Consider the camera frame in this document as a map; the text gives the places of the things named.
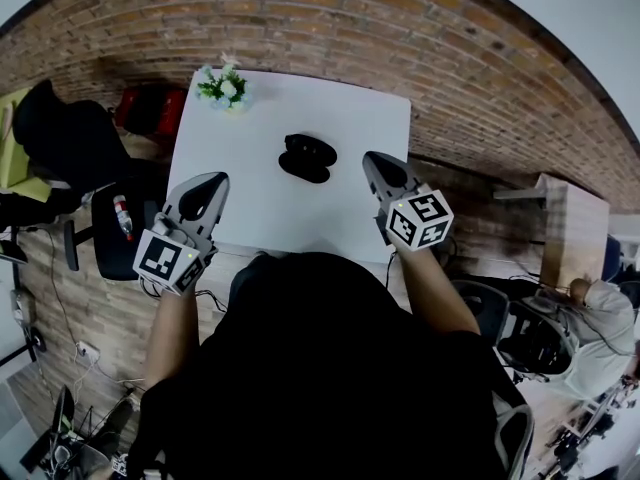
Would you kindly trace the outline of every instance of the black shirt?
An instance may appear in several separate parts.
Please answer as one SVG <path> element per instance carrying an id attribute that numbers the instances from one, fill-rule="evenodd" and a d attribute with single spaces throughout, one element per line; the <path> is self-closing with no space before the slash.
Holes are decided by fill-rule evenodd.
<path id="1" fill-rule="evenodd" d="M 129 478 L 161 449 L 174 478 L 505 477 L 490 345 L 447 336 L 367 270 L 291 255 L 245 281 L 197 358 L 142 398 Z"/>

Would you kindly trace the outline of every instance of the power outlet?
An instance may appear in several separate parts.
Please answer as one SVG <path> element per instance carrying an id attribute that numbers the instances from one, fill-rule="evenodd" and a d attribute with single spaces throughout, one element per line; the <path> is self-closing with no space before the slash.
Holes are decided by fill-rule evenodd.
<path id="1" fill-rule="evenodd" d="M 98 359 L 100 359 L 100 351 L 86 341 L 78 342 L 78 355 L 86 357 L 91 363 L 97 363 Z"/>

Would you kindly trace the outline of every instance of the person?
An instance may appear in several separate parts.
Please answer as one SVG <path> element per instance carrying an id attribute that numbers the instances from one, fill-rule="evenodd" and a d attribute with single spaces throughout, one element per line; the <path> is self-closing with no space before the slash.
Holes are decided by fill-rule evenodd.
<path id="1" fill-rule="evenodd" d="M 540 287 L 536 283 L 521 279 L 475 276 L 465 279 L 492 286 L 510 300 L 523 300 L 541 312 L 548 312 L 547 298 L 560 303 L 559 307 L 564 308 L 561 321 L 566 322 L 578 340 L 571 371 L 546 384 L 561 394 L 578 399 L 595 398 L 616 384 L 630 363 L 637 361 L 633 307 L 614 285 L 602 280 L 574 279 L 568 295 L 562 296 L 550 290 L 538 294 Z"/>
<path id="2" fill-rule="evenodd" d="M 519 477 L 494 394 L 524 399 L 432 253 L 398 249 L 411 313 L 324 253 L 256 257 L 201 346 L 193 292 L 164 292 L 128 478 Z"/>

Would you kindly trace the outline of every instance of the wooden floor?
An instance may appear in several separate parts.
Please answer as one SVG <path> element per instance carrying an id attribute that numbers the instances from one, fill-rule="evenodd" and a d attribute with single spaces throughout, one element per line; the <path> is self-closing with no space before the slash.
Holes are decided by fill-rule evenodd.
<path id="1" fill-rule="evenodd" d="M 164 156 L 144 139 L 127 137 L 125 143 L 135 156 Z M 503 278 L 539 272 L 542 250 L 540 246 L 529 243 L 530 240 L 543 239 L 543 214 L 536 202 L 495 202 L 491 194 L 496 187 L 487 180 L 423 162 L 415 162 L 415 167 L 432 188 L 444 192 L 456 216 L 453 236 L 458 251 L 449 271 Z M 80 229 L 90 221 L 89 210 L 81 209 L 72 218 L 76 220 L 76 229 Z M 40 354 L 40 364 L 54 396 L 63 384 L 71 389 L 74 381 L 86 373 L 75 420 L 79 425 L 86 410 L 92 406 L 92 424 L 95 425 L 123 396 L 126 386 L 139 384 L 124 381 L 143 375 L 145 346 L 157 302 L 147 297 L 137 282 L 102 279 L 91 241 L 78 247 L 81 268 L 79 272 L 71 272 L 64 259 L 62 223 L 47 229 L 53 237 L 53 262 L 51 242 L 46 232 L 21 233 L 19 236 L 19 244 L 29 258 L 29 264 L 20 268 L 21 279 L 36 297 L 37 327 L 48 345 L 48 351 Z M 231 280 L 248 264 L 255 251 L 218 245 L 221 252 L 202 277 L 199 288 L 212 290 L 226 302 Z M 386 265 L 364 266 L 384 282 Z M 52 276 L 75 339 L 87 341 L 100 350 L 98 365 L 90 372 L 87 372 L 86 362 L 74 362 L 73 340 L 65 326 Z M 398 303 L 408 308 L 397 262 L 391 269 L 389 289 Z M 208 297 L 199 298 L 198 309 L 200 335 L 204 339 L 213 332 L 222 315 L 213 310 Z M 37 364 L 14 375 L 9 385 L 36 433 L 46 430 L 52 419 L 53 404 Z M 536 417 L 536 442 L 532 452 L 535 458 L 542 456 L 544 443 L 557 428 L 558 419 L 570 410 L 572 404 L 548 392 L 541 392 L 539 386 L 525 384 L 522 390 L 530 398 Z M 125 445 L 132 441 L 136 425 L 137 418 L 133 418 L 123 434 Z"/>

